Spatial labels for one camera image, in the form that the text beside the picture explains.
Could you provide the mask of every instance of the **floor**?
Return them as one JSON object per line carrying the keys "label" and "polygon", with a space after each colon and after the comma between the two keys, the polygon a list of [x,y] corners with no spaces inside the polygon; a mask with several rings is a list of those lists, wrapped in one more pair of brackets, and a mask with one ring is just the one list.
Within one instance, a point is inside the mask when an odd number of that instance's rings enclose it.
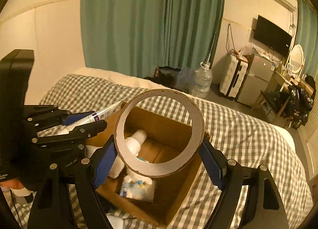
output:
{"label": "floor", "polygon": [[[263,111],[262,108],[257,108],[257,109],[252,111],[249,106],[238,103],[235,100],[230,100],[229,98],[224,97],[223,94],[221,94],[219,92],[219,86],[216,84],[211,85],[209,94],[208,94],[206,99],[209,101],[224,105],[226,107],[232,108],[236,111],[251,115],[251,116],[258,118],[260,120],[269,122],[269,120],[267,119],[265,112]],[[284,119],[281,118],[281,120],[279,120],[278,123],[276,123],[275,125],[283,127],[284,123],[285,123]],[[296,129],[293,129],[293,128],[285,128],[285,129],[292,135],[292,137],[294,139],[296,154],[298,155],[300,161],[302,162],[302,164],[305,168],[306,178],[307,178],[307,181],[309,182],[309,170],[308,170],[308,164],[307,164],[307,160],[306,160],[306,154],[305,154],[305,150],[304,150],[302,141],[301,141],[300,136],[298,134],[298,131]]]}

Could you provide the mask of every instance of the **blue gripper pad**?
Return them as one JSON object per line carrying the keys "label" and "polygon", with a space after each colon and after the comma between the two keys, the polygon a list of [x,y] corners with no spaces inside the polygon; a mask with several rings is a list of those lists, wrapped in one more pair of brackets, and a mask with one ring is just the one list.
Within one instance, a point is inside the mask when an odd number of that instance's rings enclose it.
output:
{"label": "blue gripper pad", "polygon": [[64,126],[71,125],[72,123],[77,122],[77,121],[79,121],[80,119],[82,119],[82,118],[84,118],[84,117],[86,117],[86,116],[88,116],[88,115],[91,115],[92,113],[94,113],[94,111],[69,114],[69,115],[66,117],[66,120],[64,120],[64,121],[62,122],[62,125],[64,125]]}
{"label": "blue gripper pad", "polygon": [[224,168],[222,169],[217,163],[217,159],[213,154],[213,152],[216,151],[219,150],[214,149],[209,140],[203,139],[203,142],[198,149],[198,154],[201,157],[202,163],[211,179],[212,184],[217,186],[220,190],[223,190],[226,184],[224,180],[226,166],[224,164]]}
{"label": "blue gripper pad", "polygon": [[103,151],[104,155],[102,155],[95,168],[95,177],[92,182],[94,189],[97,189],[101,184],[105,183],[108,173],[112,168],[112,164],[114,163],[117,156],[117,150],[115,148],[114,142],[109,144],[109,147],[106,149],[106,151],[104,148],[97,149],[96,151]]}

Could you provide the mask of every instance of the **checkered bedsheet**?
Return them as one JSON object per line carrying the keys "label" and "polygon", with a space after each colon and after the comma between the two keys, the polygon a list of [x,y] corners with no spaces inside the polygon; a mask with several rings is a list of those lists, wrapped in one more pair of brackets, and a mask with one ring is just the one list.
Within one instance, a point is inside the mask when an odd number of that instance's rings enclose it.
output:
{"label": "checkered bedsheet", "polygon": [[[73,113],[84,112],[99,110],[121,99],[129,101],[143,91],[146,89],[117,85],[96,77],[69,74],[56,83],[40,104],[57,104],[60,109]],[[242,166],[268,166],[282,197],[289,227],[297,228],[313,203],[303,165],[284,138],[264,121],[213,102],[193,100],[204,116],[205,130],[211,135],[210,141],[216,149],[221,150],[228,159],[237,160]],[[148,98],[140,102],[139,106],[186,124],[191,123],[184,107],[170,98]],[[86,225],[74,186],[70,186],[70,194],[77,224],[84,229]],[[203,167],[190,195],[184,200],[180,212],[168,228],[203,228],[219,196],[220,191],[211,184]],[[247,186],[243,186],[231,228],[239,225],[246,196]],[[10,201],[9,204],[17,219]],[[16,206],[23,228],[26,228],[31,204]],[[155,228],[119,210],[114,215],[124,219],[125,229]]]}

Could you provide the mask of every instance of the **television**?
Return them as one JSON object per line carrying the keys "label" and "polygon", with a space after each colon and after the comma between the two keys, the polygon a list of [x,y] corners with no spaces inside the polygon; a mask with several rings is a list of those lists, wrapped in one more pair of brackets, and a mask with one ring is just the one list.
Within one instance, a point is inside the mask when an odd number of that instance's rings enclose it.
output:
{"label": "television", "polygon": [[271,21],[259,15],[254,39],[270,47],[283,57],[287,57],[292,36]]}

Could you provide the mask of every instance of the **suitcase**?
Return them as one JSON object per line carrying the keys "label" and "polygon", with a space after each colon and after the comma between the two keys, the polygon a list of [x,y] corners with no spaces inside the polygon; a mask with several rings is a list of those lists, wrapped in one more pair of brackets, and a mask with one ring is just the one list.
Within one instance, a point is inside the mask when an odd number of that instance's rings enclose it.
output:
{"label": "suitcase", "polygon": [[227,97],[236,97],[242,85],[246,70],[247,59],[235,53],[230,53],[227,57],[225,71],[220,83],[220,92]]}

